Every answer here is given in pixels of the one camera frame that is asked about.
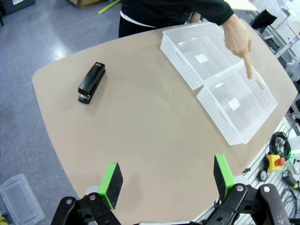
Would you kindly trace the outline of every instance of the person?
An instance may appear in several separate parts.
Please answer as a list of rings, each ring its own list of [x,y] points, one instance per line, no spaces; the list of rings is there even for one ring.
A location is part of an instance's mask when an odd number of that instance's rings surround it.
[[[267,0],[265,10],[255,17],[251,27],[260,29],[260,33],[263,33],[265,28],[280,16],[281,10],[286,8],[286,2],[287,0]]]
[[[224,0],[123,0],[119,37],[184,24],[192,12],[222,25],[225,46],[244,59],[248,78],[252,77],[249,58],[251,38],[246,27]]]

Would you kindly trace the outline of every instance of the green block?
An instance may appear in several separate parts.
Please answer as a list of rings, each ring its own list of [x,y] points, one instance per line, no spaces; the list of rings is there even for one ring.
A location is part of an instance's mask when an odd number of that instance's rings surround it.
[[[225,155],[215,155],[214,177],[222,201],[236,184]]]
[[[106,199],[111,210],[116,208],[122,184],[123,176],[119,164],[110,163],[98,189],[98,193],[101,197]]]

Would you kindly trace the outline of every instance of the blue floor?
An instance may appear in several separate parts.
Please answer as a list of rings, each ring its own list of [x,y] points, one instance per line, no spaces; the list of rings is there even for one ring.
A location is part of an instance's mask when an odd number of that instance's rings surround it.
[[[116,39],[120,4],[78,8],[37,0],[3,17],[0,27],[0,184],[24,173],[49,225],[60,199],[76,197],[47,135],[31,78],[36,70],[82,49]]]

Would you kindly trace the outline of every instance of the black stapler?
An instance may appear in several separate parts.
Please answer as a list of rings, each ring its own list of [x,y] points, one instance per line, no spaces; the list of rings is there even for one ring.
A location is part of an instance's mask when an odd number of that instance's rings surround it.
[[[85,104],[90,103],[104,74],[105,65],[95,62],[78,87],[78,92],[80,93],[78,101]]]

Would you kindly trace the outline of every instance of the white plastic basket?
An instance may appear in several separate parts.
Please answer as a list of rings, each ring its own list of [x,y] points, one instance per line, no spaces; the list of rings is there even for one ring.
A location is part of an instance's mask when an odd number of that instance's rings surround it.
[[[164,30],[163,34],[160,49],[192,90],[241,61],[226,49],[224,32],[213,23]]]
[[[247,144],[277,106],[254,68],[248,79],[243,62],[205,81],[197,98],[229,145]]]

